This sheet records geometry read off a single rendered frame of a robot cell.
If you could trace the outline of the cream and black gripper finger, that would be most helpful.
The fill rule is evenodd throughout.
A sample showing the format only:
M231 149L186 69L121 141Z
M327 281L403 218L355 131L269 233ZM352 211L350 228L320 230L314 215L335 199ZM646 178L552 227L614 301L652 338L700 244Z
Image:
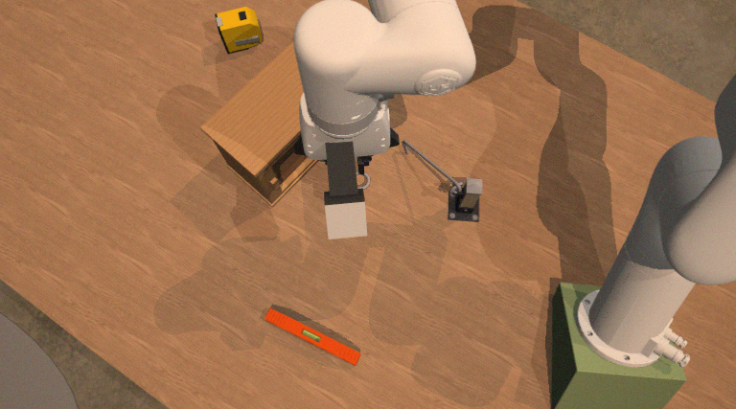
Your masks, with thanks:
M390 127L390 148L398 146L400 144L399 140L399 134L396 133L391 127ZM364 174L364 166L369 166L369 162L372 161L372 156L360 156L357 158L358 163L358 173L360 175ZM364 165L363 165L364 164Z
M297 142L294 144L295 154L297 155L306 155L303 148L303 142L302 142L302 136L297 140ZM327 165L327 160L324 160L325 164Z

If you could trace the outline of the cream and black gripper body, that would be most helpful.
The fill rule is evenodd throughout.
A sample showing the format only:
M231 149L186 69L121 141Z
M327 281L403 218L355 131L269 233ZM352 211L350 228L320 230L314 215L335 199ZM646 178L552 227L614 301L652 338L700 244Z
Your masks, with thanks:
M388 101L383 101L381 104L382 109L378 111L375 120L361 130L362 133L334 135L322 130L312 121L303 93L299 105L299 118L304 152L307 157L311 160L327 160L325 143L340 142L353 142L355 157L385 153L390 147L390 119Z

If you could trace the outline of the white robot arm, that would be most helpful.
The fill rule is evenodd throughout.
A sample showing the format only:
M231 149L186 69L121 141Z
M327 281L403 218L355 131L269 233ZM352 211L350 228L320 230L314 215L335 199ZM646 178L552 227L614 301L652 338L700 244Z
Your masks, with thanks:
M334 135L366 128L394 94L444 95L475 70L456 0L368 2L371 11L352 0L323 0L294 30L310 118ZM673 316L695 284L736 281L736 74L714 115L719 139L688 138L660 158L600 292L577 308L579 333L610 362L644 367L664 355L685 367L687 341L669 328ZM353 142L325 144L328 238L367 236Z

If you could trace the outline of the orange spirit level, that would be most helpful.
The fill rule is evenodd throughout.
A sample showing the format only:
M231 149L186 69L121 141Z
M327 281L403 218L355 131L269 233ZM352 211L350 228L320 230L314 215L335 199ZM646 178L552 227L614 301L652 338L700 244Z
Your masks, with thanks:
M314 329L311 329L272 308L269 310L268 314L266 315L265 320L276 325L277 327L281 329L284 329L296 336L299 336L311 342L317 347L329 353L332 353L333 355L345 361L348 360L347 362L353 365L357 364L361 356L361 353L356 352L352 350L351 348L348 348L347 346L333 340L332 338Z

